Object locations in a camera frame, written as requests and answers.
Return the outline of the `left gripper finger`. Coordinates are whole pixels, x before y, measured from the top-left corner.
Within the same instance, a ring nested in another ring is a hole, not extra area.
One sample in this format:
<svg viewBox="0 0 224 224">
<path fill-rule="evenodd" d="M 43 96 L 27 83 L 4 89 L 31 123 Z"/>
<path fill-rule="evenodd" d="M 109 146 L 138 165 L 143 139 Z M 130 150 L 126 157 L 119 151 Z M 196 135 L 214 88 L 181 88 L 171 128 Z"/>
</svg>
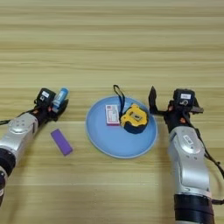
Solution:
<svg viewBox="0 0 224 224">
<path fill-rule="evenodd" d="M 52 108 L 52 119 L 58 120 L 67 108 L 68 100 L 64 100 L 58 108 Z"/>
</svg>

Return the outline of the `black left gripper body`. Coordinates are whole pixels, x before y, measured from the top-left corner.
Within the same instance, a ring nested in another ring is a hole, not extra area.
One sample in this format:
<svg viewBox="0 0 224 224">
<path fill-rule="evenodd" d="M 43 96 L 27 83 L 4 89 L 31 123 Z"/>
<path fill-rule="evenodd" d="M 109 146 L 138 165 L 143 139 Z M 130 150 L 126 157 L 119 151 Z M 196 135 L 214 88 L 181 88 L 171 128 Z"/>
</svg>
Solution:
<svg viewBox="0 0 224 224">
<path fill-rule="evenodd" d="M 31 114 L 38 119 L 38 123 L 48 123 L 58 121 L 57 115 L 52 111 L 53 104 L 51 102 L 37 102 Z"/>
</svg>

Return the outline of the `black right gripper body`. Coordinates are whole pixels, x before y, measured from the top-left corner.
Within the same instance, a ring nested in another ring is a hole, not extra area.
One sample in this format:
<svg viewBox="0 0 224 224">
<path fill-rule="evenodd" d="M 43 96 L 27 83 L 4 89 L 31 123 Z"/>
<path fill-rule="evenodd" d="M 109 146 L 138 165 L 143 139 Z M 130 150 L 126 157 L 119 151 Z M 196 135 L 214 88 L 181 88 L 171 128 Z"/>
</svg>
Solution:
<svg viewBox="0 0 224 224">
<path fill-rule="evenodd" d="M 190 112 L 183 111 L 184 107 L 178 109 L 174 101 L 170 101 L 168 109 L 165 111 L 164 121 L 168 127 L 168 131 L 171 132 L 173 129 L 179 126 L 192 127 L 190 122 Z"/>
</svg>

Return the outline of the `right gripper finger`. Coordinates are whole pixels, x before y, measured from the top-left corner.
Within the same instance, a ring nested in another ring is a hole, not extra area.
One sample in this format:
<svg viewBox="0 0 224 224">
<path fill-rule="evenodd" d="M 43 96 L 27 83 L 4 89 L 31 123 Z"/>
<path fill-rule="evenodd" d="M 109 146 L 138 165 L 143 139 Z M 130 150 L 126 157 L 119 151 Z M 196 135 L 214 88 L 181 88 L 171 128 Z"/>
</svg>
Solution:
<svg viewBox="0 0 224 224">
<path fill-rule="evenodd" d="M 199 105 L 197 99 L 194 99 L 194 103 L 192 106 L 192 112 L 194 114 L 202 114 L 204 112 L 204 109 Z"/>
<path fill-rule="evenodd" d="M 164 116 L 165 111 L 158 110 L 158 107 L 157 107 L 157 104 L 156 104 L 156 98 L 157 98 L 156 89 L 154 87 L 151 87 L 149 97 L 148 97 L 150 113 L 152 115 L 156 115 L 156 116 Z"/>
</svg>

